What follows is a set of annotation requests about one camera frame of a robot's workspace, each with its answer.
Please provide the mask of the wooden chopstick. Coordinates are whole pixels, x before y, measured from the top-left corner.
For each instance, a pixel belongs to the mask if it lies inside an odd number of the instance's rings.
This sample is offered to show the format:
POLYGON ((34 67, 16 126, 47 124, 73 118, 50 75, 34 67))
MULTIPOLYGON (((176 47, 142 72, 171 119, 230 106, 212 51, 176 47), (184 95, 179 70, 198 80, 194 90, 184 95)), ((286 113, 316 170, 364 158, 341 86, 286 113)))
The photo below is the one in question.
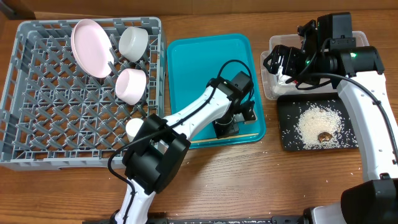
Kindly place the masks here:
POLYGON ((244 138, 244 137, 249 137, 249 136, 257 136, 258 133, 252 133, 252 134, 240 134, 240 135, 234 135, 234 136, 229 136, 227 138, 212 138, 212 139, 203 139, 203 140, 197 140, 197 141, 191 141, 191 143, 203 143, 203 142, 213 142, 213 141, 218 141, 218 140, 227 140, 227 139, 236 139, 236 138, 244 138))

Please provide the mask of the pink round plate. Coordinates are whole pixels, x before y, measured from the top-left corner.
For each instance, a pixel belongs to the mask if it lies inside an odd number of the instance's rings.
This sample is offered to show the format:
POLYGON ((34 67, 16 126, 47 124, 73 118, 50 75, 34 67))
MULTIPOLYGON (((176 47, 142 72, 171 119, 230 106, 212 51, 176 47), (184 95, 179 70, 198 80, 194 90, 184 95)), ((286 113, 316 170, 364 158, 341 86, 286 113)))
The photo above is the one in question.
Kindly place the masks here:
POLYGON ((72 30, 71 48, 80 68, 95 78, 111 73, 112 45, 104 29, 94 20, 82 19, 72 30))

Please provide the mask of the brown food lump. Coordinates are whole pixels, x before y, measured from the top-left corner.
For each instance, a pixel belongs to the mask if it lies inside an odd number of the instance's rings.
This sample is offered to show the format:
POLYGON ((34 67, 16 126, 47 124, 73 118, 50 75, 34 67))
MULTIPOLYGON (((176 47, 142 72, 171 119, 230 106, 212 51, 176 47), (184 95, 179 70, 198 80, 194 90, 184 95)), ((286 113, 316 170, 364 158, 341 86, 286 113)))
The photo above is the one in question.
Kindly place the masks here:
POLYGON ((329 142, 333 139, 333 135, 328 132, 322 132, 318 135, 319 143, 329 142))

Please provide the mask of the white rice pile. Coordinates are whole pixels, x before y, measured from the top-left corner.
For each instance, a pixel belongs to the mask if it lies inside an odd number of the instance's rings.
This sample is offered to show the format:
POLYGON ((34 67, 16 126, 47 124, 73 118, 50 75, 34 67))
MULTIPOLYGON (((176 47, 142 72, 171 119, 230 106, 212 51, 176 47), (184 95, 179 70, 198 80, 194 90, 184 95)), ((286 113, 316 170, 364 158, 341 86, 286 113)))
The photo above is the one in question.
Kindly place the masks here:
POLYGON ((300 106, 298 115, 289 114, 288 124, 281 125, 281 140, 286 151, 352 149, 358 142, 351 121, 339 109, 316 103, 300 106), (333 135, 329 142, 319 143, 318 135, 328 132, 333 135))

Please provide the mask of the pink bowl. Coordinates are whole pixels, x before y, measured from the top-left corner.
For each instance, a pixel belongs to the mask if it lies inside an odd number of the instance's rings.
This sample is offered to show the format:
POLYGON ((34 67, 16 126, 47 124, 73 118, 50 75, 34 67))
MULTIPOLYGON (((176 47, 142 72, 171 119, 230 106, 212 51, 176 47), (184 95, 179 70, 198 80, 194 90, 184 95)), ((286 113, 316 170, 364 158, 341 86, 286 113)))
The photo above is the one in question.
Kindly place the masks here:
POLYGON ((142 98, 146 83, 144 71, 132 68, 124 69, 116 80, 116 96, 129 105, 135 105, 142 98))

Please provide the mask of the grey bowl with rice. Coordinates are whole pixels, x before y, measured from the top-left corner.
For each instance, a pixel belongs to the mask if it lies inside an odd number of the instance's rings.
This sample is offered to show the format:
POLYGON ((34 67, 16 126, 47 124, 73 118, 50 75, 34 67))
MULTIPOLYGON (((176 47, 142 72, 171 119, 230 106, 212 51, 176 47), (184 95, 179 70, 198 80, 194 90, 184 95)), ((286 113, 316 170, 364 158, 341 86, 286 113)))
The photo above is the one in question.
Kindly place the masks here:
POLYGON ((131 62, 138 61, 146 52, 148 32, 139 27, 128 27, 119 40, 119 51, 131 62))

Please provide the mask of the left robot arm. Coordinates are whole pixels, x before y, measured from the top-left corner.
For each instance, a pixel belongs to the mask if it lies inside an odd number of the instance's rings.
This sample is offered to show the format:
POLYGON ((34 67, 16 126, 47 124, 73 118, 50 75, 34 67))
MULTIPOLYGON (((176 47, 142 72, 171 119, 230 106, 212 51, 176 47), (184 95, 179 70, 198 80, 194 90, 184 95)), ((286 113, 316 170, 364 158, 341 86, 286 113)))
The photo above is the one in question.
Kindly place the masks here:
POLYGON ((160 118, 150 115, 138 129, 133 141, 121 148, 124 175, 114 175, 127 183, 122 207, 110 223, 146 223, 155 194, 176 176, 191 145, 192 138, 212 124, 218 139, 238 134, 234 116, 254 121, 252 77, 237 73, 232 80, 212 78, 202 96, 183 110, 160 118))

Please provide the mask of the white napkin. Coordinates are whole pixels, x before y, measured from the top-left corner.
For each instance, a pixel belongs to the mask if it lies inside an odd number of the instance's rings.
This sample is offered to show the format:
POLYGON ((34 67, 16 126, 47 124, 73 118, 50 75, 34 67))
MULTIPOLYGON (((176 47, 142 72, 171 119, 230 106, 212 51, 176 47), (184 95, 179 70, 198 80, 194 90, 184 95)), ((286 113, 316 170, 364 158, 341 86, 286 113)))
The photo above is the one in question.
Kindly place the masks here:
POLYGON ((276 75, 276 82, 273 89, 276 95, 284 95, 288 92, 295 90, 295 83, 286 84, 286 81, 289 78, 290 78, 289 76, 283 74, 276 75))

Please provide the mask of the white plastic cup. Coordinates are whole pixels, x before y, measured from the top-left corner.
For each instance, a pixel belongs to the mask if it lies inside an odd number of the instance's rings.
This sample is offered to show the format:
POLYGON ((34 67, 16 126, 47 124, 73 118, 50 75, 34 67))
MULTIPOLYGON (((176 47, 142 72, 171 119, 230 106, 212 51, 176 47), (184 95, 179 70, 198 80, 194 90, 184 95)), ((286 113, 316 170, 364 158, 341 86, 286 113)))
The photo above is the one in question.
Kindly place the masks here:
POLYGON ((144 120, 140 118, 130 119, 126 123, 125 130, 129 142, 132 142, 134 140, 143 123, 144 120))

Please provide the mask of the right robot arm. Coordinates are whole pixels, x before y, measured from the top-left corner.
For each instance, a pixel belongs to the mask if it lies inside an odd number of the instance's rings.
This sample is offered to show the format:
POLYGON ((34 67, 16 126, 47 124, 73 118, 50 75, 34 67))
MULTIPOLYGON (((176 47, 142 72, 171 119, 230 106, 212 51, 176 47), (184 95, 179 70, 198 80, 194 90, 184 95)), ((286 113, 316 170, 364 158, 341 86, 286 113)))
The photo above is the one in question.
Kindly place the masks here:
POLYGON ((373 46, 359 47, 351 14, 320 16, 303 26, 301 48, 277 45, 262 61, 308 90, 325 79, 351 120, 361 154, 364 182, 345 190, 337 203, 307 208, 299 223, 397 222, 397 122, 386 93, 384 65, 373 46))

